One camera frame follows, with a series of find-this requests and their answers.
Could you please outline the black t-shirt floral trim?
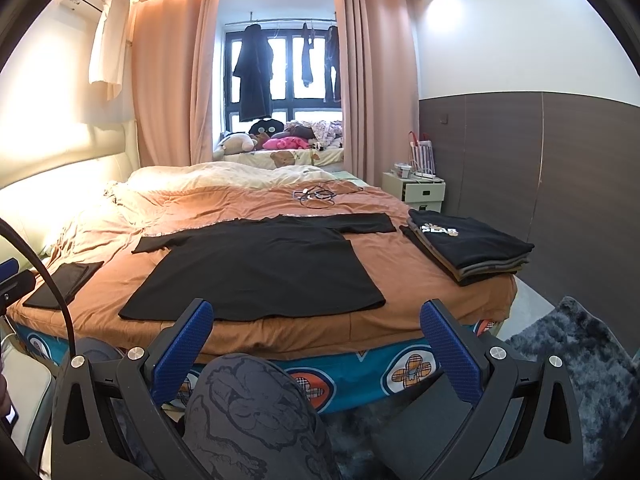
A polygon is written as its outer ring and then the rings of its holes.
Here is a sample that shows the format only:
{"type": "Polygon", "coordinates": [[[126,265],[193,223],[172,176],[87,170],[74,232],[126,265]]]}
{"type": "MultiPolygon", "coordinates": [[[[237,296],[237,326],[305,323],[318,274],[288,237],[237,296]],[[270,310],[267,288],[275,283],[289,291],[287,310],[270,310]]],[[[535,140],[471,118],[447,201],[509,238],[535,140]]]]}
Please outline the black t-shirt floral trim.
{"type": "Polygon", "coordinates": [[[394,232],[387,214],[238,219],[145,236],[135,251],[165,257],[120,309],[129,321],[175,321],[190,302],[216,318],[313,318],[384,306],[351,235],[394,232]]]}

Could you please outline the small black folded cloth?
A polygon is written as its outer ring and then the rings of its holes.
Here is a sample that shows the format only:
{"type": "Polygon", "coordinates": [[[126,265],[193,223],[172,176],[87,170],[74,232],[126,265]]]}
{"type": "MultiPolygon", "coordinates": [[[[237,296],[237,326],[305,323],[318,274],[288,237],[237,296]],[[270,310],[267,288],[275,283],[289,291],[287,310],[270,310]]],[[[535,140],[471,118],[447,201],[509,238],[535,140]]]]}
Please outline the small black folded cloth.
{"type": "MultiPolygon", "coordinates": [[[[63,263],[52,273],[51,278],[60,291],[66,304],[70,304],[77,293],[88,283],[96,271],[103,266],[102,261],[92,263],[63,263]]],[[[43,283],[25,301],[30,308],[58,310],[58,300],[55,299],[50,287],[43,283]]]]}

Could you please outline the orange brown duvet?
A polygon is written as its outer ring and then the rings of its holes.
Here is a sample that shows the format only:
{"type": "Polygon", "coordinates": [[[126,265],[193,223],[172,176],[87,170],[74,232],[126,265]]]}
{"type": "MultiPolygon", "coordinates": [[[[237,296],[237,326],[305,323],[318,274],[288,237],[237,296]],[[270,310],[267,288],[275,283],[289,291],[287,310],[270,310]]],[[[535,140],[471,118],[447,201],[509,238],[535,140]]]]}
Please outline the orange brown duvet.
{"type": "Polygon", "coordinates": [[[406,204],[348,181],[326,189],[329,205],[312,209],[296,184],[116,184],[54,246],[51,270],[96,266],[68,309],[21,300],[9,316],[47,335],[129,348],[149,344],[201,298],[215,313],[202,361],[232,352],[294,360],[414,339],[430,299],[464,324],[509,316],[511,275],[461,286],[405,237],[406,204]]]}

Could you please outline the cream bed headboard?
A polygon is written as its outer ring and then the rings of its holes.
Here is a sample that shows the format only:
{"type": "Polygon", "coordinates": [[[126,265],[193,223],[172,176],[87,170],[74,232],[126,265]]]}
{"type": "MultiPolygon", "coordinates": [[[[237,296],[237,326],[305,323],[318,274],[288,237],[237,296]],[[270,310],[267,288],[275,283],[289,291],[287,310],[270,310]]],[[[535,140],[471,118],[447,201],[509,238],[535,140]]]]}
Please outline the cream bed headboard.
{"type": "Polygon", "coordinates": [[[42,256],[82,206],[139,168],[133,119],[76,124],[65,150],[49,157],[11,146],[1,152],[1,218],[42,256]]]}

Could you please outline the person's patterned trouser leg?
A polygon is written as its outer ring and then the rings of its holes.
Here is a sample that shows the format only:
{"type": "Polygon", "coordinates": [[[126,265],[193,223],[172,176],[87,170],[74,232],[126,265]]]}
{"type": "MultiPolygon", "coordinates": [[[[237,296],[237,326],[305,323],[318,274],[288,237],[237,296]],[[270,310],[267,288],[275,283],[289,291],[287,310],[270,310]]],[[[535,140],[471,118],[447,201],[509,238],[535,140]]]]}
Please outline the person's patterned trouser leg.
{"type": "Polygon", "coordinates": [[[183,441],[213,479],[339,479],[326,426],[289,374],[237,353],[203,368],[183,441]]]}

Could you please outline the teal patterned bed sheet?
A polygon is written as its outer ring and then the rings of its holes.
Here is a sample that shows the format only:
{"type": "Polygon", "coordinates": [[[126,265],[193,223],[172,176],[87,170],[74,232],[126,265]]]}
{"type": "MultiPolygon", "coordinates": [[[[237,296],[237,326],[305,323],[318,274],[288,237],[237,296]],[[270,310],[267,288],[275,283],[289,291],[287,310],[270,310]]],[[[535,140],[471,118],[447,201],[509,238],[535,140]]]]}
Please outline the teal patterned bed sheet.
{"type": "MultiPolygon", "coordinates": [[[[14,324],[27,348],[55,364],[67,351],[67,341],[14,324]]],[[[419,385],[442,372],[432,346],[422,337],[361,352],[314,356],[271,363],[295,378],[320,414],[359,408],[419,385]]],[[[170,405],[186,408],[204,365],[194,364],[170,405]]]]}

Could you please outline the grey shaggy rug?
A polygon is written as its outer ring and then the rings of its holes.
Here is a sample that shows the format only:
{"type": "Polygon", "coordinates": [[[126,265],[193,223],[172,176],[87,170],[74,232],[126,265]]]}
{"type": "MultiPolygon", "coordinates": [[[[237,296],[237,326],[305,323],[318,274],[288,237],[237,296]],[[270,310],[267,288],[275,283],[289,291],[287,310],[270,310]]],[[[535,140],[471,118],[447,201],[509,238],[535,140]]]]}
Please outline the grey shaggy rug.
{"type": "Polygon", "coordinates": [[[639,414],[639,362],[570,296],[506,343],[532,361],[548,354],[563,360],[582,426],[585,477],[596,478],[639,414]]]}

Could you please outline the cream bedside drawer cabinet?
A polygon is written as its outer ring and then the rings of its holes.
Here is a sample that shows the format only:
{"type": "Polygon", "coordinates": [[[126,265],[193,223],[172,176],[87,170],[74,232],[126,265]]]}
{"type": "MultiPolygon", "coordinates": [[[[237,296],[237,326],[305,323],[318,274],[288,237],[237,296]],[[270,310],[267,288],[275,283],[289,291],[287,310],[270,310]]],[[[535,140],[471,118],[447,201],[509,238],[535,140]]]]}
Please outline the cream bedside drawer cabinet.
{"type": "Polygon", "coordinates": [[[393,172],[384,172],[382,190],[411,208],[441,212],[446,182],[439,178],[401,178],[393,172]]]}

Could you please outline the cream blanket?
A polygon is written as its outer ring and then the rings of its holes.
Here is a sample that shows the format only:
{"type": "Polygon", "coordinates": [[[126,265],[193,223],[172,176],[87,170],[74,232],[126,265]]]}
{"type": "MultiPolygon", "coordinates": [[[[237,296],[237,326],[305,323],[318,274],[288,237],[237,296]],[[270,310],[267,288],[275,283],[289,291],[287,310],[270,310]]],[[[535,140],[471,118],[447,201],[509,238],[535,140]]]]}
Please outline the cream blanket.
{"type": "Polygon", "coordinates": [[[183,193],[213,188],[234,186],[249,190],[278,188],[308,182],[333,181],[336,177],[322,168],[299,165],[264,169],[239,164],[238,162],[203,162],[185,167],[149,166],[132,174],[125,182],[114,182],[103,194],[115,204],[131,193],[146,194],[183,193]]]}

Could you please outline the striped bag on cabinet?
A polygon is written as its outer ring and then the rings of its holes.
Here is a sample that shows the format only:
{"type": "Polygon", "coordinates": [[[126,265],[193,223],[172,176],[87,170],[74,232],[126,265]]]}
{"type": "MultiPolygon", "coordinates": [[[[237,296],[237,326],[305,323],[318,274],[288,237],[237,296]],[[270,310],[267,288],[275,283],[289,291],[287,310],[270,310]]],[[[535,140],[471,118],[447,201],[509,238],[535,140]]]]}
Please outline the striped bag on cabinet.
{"type": "Polygon", "coordinates": [[[436,176],[435,156],[431,140],[420,140],[415,132],[409,132],[411,166],[416,174],[436,176]]]}

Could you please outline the white plush toy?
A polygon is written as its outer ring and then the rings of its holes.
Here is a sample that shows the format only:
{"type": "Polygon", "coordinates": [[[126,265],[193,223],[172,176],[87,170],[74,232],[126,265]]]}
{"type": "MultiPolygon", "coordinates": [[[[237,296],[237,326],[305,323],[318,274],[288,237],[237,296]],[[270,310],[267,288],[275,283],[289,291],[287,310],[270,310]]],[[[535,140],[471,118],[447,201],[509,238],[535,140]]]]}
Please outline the white plush toy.
{"type": "Polygon", "coordinates": [[[214,159],[251,152],[255,145],[256,141],[247,133],[230,133],[224,136],[214,148],[214,159]]]}

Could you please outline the left pink curtain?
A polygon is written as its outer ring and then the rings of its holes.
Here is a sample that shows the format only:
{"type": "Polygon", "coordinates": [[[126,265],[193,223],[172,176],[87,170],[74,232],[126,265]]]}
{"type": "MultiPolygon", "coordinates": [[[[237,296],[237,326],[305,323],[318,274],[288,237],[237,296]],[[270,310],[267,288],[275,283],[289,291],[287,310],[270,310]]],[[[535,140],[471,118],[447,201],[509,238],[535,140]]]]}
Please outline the left pink curtain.
{"type": "Polygon", "coordinates": [[[137,5],[131,70],[144,166],[213,157],[213,62],[219,0],[137,5]]]}

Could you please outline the pink curtain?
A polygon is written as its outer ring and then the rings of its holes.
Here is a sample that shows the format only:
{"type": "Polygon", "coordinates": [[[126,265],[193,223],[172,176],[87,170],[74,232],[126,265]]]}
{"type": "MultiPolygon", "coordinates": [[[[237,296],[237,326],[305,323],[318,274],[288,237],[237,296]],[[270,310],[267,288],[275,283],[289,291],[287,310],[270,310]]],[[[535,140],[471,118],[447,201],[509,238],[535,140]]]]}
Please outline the pink curtain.
{"type": "Polygon", "coordinates": [[[340,40],[345,169],[379,186],[409,159],[419,127],[410,0],[334,0],[340,40]]]}
{"type": "Polygon", "coordinates": [[[219,0],[137,5],[131,70],[144,166],[213,157],[213,62],[219,0]]]}

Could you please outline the hanging black jacket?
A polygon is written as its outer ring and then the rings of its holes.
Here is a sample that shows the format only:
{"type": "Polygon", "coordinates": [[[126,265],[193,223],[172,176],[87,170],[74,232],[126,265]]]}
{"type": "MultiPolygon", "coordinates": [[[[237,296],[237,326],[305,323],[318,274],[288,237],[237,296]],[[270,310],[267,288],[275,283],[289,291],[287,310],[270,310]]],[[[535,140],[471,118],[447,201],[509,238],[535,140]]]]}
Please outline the hanging black jacket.
{"type": "Polygon", "coordinates": [[[259,24],[247,26],[233,70],[240,80],[240,121],[252,122],[272,113],[271,79],[273,50],[259,24]]]}

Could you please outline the right pink curtain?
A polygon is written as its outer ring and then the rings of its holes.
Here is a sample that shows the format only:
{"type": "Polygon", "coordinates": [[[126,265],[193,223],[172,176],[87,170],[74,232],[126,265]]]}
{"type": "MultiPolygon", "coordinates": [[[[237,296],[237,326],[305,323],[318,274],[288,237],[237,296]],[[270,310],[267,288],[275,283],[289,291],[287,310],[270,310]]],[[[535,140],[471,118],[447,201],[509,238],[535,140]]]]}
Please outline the right pink curtain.
{"type": "Polygon", "coordinates": [[[345,169],[379,186],[409,159],[419,127],[410,0],[334,0],[340,40],[345,169]]]}

